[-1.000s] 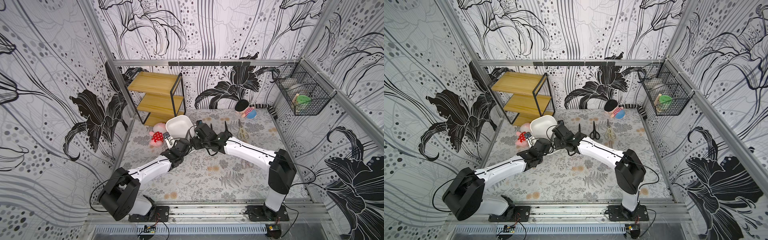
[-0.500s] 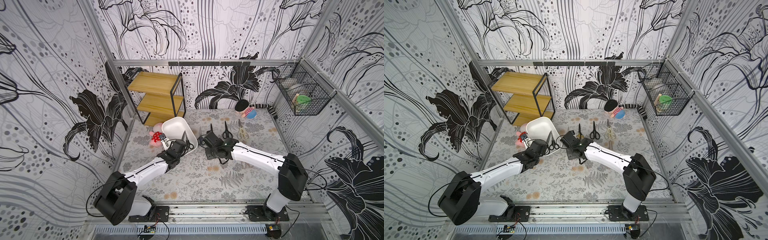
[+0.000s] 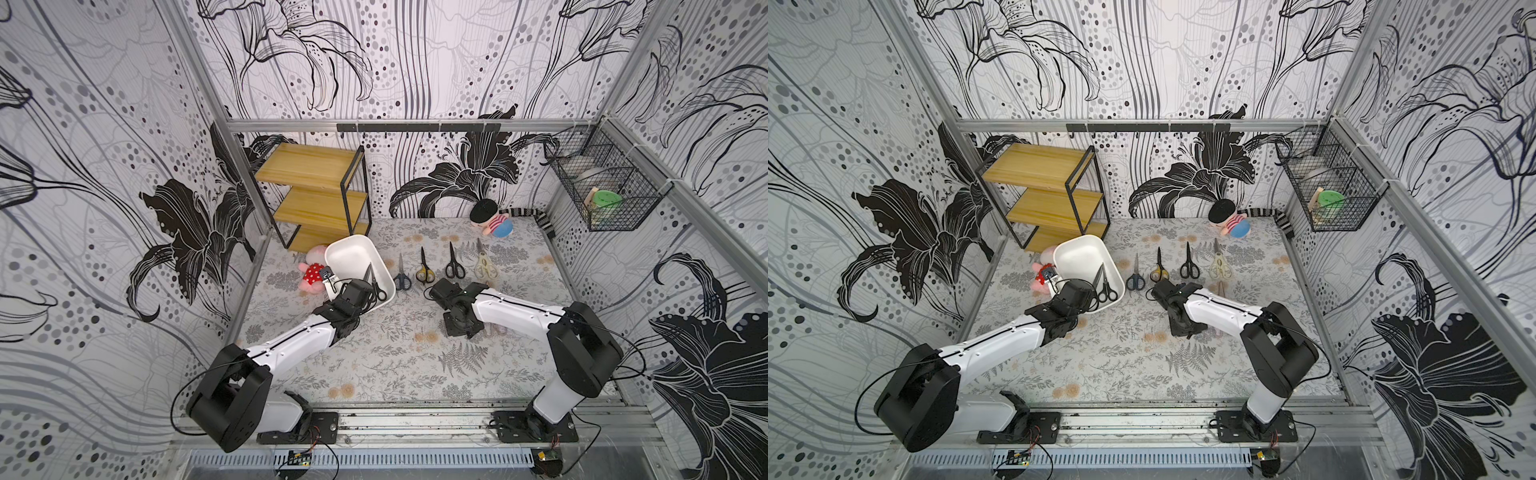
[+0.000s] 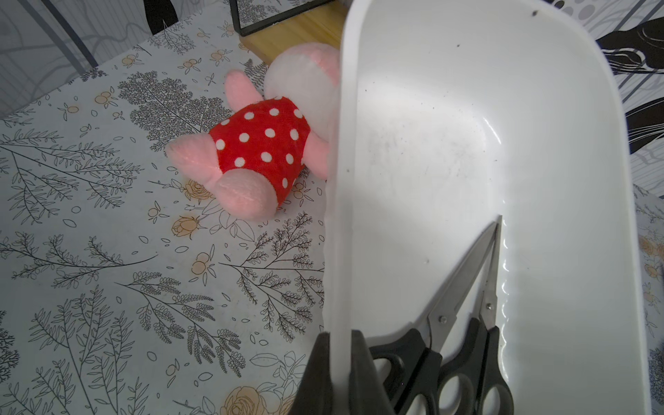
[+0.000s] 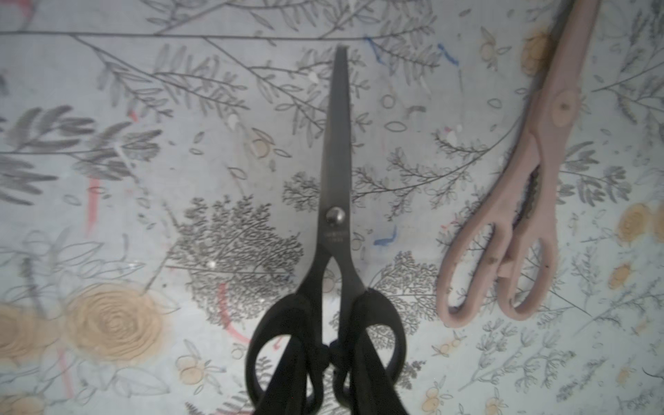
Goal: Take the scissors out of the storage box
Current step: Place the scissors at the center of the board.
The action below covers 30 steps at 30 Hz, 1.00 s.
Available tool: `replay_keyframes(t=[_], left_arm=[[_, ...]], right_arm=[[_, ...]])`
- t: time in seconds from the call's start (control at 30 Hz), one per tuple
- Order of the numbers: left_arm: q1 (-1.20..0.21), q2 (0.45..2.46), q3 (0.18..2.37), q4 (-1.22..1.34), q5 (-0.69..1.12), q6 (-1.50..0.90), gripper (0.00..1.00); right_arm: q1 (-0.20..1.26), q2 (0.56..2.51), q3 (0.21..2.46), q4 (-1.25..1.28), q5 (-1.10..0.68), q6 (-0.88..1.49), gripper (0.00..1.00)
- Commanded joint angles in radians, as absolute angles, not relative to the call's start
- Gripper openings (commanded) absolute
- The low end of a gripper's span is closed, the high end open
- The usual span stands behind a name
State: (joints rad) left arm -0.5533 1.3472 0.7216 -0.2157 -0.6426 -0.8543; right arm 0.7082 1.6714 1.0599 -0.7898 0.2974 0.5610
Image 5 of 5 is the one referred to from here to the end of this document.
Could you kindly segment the black blade large scissors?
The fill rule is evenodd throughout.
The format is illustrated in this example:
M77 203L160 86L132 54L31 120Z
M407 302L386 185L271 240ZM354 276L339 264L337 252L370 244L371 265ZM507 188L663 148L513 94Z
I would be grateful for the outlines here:
M324 401L326 369L334 370L332 387L339 403L339 368L345 366L349 352L363 333L371 340L394 385L406 363L406 333L399 312L387 297L363 284L352 261L350 105L348 50L340 46L335 51L323 138L314 259L297 290L264 314L252 336L252 339L271 337L255 364L263 389L267 388L293 336L318 340L318 412ZM330 261L335 261L340 269L342 294L337 339L326 344L323 342L323 277ZM251 401L252 339L245 368Z

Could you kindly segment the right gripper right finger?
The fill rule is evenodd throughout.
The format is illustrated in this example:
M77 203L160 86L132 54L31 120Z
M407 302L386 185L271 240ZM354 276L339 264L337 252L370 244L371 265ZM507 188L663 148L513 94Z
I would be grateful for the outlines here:
M352 414L407 414L366 333L339 368L339 403Z

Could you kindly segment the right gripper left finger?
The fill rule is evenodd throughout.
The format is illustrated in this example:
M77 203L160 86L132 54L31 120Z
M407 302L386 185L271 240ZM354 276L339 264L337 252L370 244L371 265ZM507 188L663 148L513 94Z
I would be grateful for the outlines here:
M252 402L254 414L316 414L318 412L318 340L293 336L267 388L256 375L259 352L271 337L252 339Z

